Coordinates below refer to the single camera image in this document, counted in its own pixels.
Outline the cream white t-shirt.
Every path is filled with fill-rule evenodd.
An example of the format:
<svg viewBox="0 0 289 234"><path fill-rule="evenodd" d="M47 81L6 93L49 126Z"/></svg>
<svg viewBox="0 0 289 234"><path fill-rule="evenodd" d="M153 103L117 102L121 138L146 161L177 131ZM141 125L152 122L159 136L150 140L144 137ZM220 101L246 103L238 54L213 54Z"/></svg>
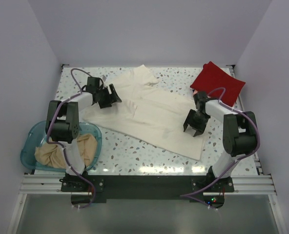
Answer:
<svg viewBox="0 0 289 234"><path fill-rule="evenodd" d="M121 103L86 108L83 119L100 127L145 141L161 149L200 160L205 138L183 130L193 100L157 88L158 80L144 65L114 79Z"/></svg>

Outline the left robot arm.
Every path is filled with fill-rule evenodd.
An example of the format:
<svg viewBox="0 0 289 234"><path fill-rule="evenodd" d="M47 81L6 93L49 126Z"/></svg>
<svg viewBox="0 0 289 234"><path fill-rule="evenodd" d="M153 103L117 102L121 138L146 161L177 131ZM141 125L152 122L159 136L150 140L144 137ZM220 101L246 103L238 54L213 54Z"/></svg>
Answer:
<svg viewBox="0 0 289 234"><path fill-rule="evenodd" d="M77 144L80 132L79 112L95 103L103 109L121 101L112 83L106 86L101 78L89 77L87 84L80 88L77 94L63 101L49 102L46 141L49 144L57 144L62 150L66 173L75 176L72 185L78 191L85 191L89 187L88 177L82 175L86 166Z"/></svg>

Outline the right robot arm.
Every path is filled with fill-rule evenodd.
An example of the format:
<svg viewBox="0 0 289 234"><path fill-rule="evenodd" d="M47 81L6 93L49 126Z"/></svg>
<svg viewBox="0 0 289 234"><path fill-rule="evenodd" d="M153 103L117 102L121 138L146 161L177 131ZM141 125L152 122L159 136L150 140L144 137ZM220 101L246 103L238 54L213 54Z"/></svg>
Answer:
<svg viewBox="0 0 289 234"><path fill-rule="evenodd" d="M205 132L210 118L223 124L224 151L206 175L206 187L215 192L223 186L222 178L229 177L240 160L251 156L260 147L256 118L253 112L236 110L220 99L208 97L204 91L194 94L193 99L196 109L189 111L184 130L192 128L193 136L197 137Z"/></svg>

